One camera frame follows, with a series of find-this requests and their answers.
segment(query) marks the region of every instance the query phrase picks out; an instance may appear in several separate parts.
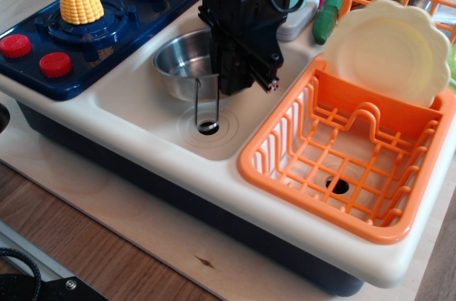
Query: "metal bowl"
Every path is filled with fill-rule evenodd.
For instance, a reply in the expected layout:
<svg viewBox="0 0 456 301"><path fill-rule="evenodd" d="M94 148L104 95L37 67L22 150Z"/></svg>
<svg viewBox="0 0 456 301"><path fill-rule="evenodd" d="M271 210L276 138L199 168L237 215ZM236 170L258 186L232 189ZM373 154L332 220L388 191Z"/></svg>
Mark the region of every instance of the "metal bowl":
<svg viewBox="0 0 456 301"><path fill-rule="evenodd" d="M199 84L198 101L217 97L218 74L213 74L209 57L210 29L189 32L161 46L152 58L167 92L184 101L195 101L195 84Z"/></svg>

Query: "toy plate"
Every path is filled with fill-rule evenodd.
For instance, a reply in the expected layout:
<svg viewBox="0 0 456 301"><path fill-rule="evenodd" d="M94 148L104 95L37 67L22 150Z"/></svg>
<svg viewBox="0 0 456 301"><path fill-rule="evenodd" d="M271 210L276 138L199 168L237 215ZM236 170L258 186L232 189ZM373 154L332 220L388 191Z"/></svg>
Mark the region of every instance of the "toy plate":
<svg viewBox="0 0 456 301"><path fill-rule="evenodd" d="M423 107L448 84L449 52L429 14L389 0L346 14L325 47L329 73Z"/></svg>

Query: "dark blue base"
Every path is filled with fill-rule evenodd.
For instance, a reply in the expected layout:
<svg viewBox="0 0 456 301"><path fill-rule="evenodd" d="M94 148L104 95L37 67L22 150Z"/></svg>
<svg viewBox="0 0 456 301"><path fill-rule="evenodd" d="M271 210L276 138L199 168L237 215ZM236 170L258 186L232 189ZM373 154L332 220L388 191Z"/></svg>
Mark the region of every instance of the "dark blue base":
<svg viewBox="0 0 456 301"><path fill-rule="evenodd" d="M80 153L179 210L248 245L305 277L326 292L339 296L351 296L363 286L364 282L358 278L151 173L28 106L18 104L28 124L35 131Z"/></svg>

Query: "red knob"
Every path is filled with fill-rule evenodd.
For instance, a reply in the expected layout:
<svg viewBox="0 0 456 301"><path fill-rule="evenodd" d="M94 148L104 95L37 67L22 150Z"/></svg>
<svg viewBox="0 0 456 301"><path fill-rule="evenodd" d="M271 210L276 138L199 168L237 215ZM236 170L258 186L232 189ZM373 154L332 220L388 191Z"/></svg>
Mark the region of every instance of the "red knob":
<svg viewBox="0 0 456 301"><path fill-rule="evenodd" d="M10 35L0 41L0 51L7 58L19 58L31 51L30 40L24 35Z"/></svg>
<svg viewBox="0 0 456 301"><path fill-rule="evenodd" d="M48 78L60 78L73 69L73 64L66 53L48 53L40 60L40 69Z"/></svg>

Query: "yellow toy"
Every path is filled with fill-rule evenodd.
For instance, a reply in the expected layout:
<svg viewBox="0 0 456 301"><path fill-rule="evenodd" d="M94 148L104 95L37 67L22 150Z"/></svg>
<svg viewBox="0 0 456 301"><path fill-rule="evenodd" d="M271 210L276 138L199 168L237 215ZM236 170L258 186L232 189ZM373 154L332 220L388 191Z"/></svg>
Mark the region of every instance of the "yellow toy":
<svg viewBox="0 0 456 301"><path fill-rule="evenodd" d="M100 0L60 0L60 12L74 25L93 23L105 14Z"/></svg>

